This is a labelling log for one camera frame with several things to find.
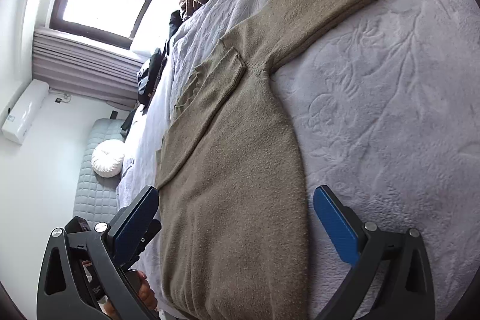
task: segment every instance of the hand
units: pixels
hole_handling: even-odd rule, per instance
[[[137,272],[138,272],[140,281],[142,281],[142,285],[140,286],[140,290],[138,291],[138,296],[140,297],[140,299],[143,301],[143,303],[148,309],[154,310],[157,308],[157,304],[158,304],[157,299],[155,298],[155,293],[153,292],[152,289],[150,289],[150,285],[147,282],[146,274],[143,271],[137,271]],[[106,302],[103,309],[107,314],[107,316],[111,317],[114,320],[118,319],[117,312],[115,311],[115,308],[113,307],[110,300]]]

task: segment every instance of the blue gripper pad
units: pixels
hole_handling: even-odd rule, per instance
[[[353,267],[360,258],[358,237],[354,230],[321,186],[315,189],[313,203],[313,208],[332,240],[340,259]]]

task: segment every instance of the gray quilted mattress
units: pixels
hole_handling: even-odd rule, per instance
[[[117,213],[115,190],[120,182],[120,175],[102,178],[93,171],[92,153],[102,141],[110,139],[124,141],[120,134],[122,124],[123,120],[99,119],[95,121],[88,137],[78,178],[73,215],[87,220],[92,228],[96,223],[109,222]]]

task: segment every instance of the window pane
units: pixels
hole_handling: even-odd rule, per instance
[[[68,0],[63,19],[130,37],[144,0]]]

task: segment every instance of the white sheet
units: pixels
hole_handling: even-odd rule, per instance
[[[119,185],[121,206],[154,183],[155,152],[191,70],[226,30],[267,1],[211,0],[180,28],[135,166]],[[292,117],[309,194],[328,184],[364,221],[382,229],[422,231],[439,319],[457,303],[480,264],[479,37],[474,0],[379,0],[272,78],[273,91]],[[349,267],[339,260],[311,205],[310,227],[314,318]],[[159,250],[157,238],[138,265],[157,297]],[[164,301],[159,307],[180,317]]]

